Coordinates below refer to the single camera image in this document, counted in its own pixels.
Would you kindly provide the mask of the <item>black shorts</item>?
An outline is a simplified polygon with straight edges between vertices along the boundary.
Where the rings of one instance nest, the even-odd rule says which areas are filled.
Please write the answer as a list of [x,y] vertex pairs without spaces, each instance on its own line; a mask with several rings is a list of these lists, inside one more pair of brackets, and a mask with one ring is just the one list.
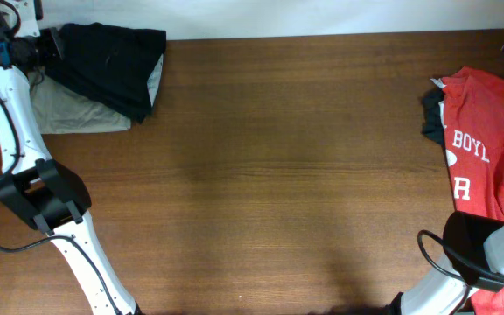
[[152,114],[148,79],[165,54],[166,31],[65,24],[59,38],[64,59],[46,68],[48,77],[132,121]]

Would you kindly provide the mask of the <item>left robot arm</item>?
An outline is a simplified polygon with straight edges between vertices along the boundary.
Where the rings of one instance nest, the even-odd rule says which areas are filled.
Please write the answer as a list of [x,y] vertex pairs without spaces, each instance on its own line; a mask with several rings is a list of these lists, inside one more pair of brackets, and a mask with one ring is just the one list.
[[54,28],[39,29],[39,1],[0,1],[0,201],[64,256],[94,314],[138,314],[97,238],[81,178],[53,159],[30,96],[31,71],[63,59]]

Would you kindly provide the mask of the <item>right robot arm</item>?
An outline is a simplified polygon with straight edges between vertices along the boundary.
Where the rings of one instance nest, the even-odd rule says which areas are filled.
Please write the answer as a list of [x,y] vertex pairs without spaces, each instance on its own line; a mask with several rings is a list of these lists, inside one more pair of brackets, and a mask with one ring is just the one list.
[[445,155],[455,210],[430,272],[387,314],[504,314],[504,79],[469,66],[435,80],[423,134]]

